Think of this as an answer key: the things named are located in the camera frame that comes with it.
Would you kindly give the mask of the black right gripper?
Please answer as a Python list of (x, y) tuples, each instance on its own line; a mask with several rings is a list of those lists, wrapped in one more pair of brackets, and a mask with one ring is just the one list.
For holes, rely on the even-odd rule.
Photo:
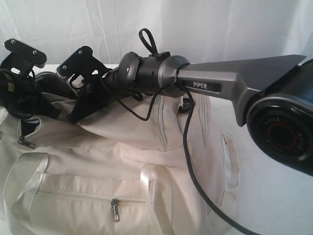
[(72, 111), (67, 115), (68, 122), (76, 124), (116, 99), (132, 97), (141, 102), (142, 93), (127, 88), (127, 84), (127, 81), (119, 80), (118, 69), (109, 70), (104, 74), (92, 73), (91, 77), (85, 80)]

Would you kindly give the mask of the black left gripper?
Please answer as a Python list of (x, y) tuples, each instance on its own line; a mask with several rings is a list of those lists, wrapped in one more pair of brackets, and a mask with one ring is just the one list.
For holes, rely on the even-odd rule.
[(35, 87), (35, 73), (23, 79), (8, 69), (0, 70), (0, 106), (11, 115), (45, 116), (57, 119), (61, 110), (53, 102), (62, 101), (56, 94), (40, 92)]

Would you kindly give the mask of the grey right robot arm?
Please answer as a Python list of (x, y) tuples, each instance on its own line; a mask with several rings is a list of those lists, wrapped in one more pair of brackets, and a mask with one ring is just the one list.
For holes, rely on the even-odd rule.
[(165, 52), (141, 57), (127, 53), (113, 70), (92, 58), (74, 58), (75, 71), (90, 67), (70, 123), (135, 93), (181, 97), (186, 92), (232, 102), (239, 126), (246, 126), (256, 145), (290, 168), (313, 173), (313, 62), (285, 55), (191, 64)]

